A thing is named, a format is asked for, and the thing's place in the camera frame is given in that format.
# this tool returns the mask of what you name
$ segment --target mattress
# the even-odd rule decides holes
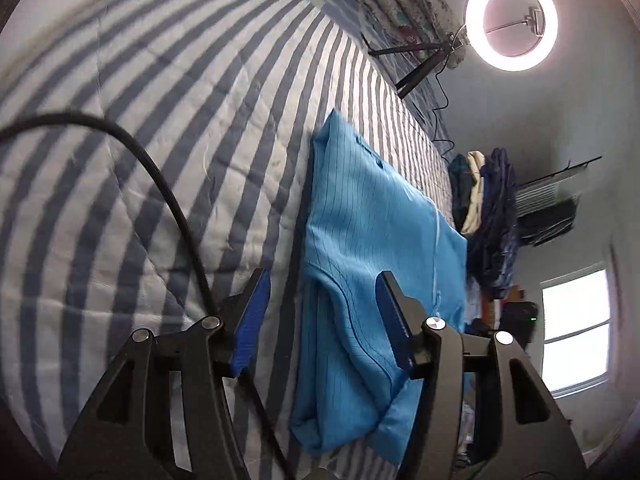
[[[130,131],[172,186],[215,297],[241,290],[255,267],[271,270],[252,371],[298,477],[319,465],[342,478],[387,478],[394,467],[363,441],[311,458],[288,430],[310,139],[337,109],[451,223],[449,179],[325,3],[100,1],[2,79],[0,124],[73,108]],[[204,311],[174,219],[113,139],[47,128],[0,146],[0,214],[0,394],[55,464],[130,333],[182,330]],[[280,478],[235,382],[225,387],[252,478]]]

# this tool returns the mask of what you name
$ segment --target blue gripper pad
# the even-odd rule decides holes
[[[254,355],[255,343],[264,319],[264,313],[271,296],[271,279],[268,272],[262,273],[254,291],[248,300],[244,315],[236,327],[234,335],[234,354],[230,368],[233,377],[237,377]]]
[[[376,303],[382,317],[382,323],[385,325],[386,336],[389,338],[391,349],[396,358],[396,364],[408,372],[415,367],[414,353],[411,348],[412,336],[382,272],[376,277]]]

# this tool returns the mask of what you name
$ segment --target ring light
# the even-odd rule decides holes
[[[484,31],[484,12],[489,0],[469,0],[466,4],[466,34],[478,55],[502,70],[517,72],[536,66],[551,52],[558,36],[558,13],[552,0],[538,0],[545,15],[545,31],[540,42],[522,56],[498,54]]]

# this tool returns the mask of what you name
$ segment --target metal screw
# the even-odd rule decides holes
[[[447,323],[439,317],[428,317],[425,323],[432,330],[442,330],[447,325]]]
[[[207,330],[213,330],[214,328],[218,328],[220,323],[220,318],[216,316],[209,316],[202,320],[202,327]]]
[[[511,343],[513,343],[513,336],[509,332],[505,332],[504,330],[497,332],[495,334],[495,338],[499,343],[502,343],[503,345],[510,345]]]
[[[147,330],[146,328],[140,328],[133,333],[131,338],[136,343],[142,343],[143,341],[149,339],[149,330]]]

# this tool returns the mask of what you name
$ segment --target bright window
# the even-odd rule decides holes
[[[603,380],[609,360],[609,292],[602,266],[542,284],[542,379],[556,395]]]

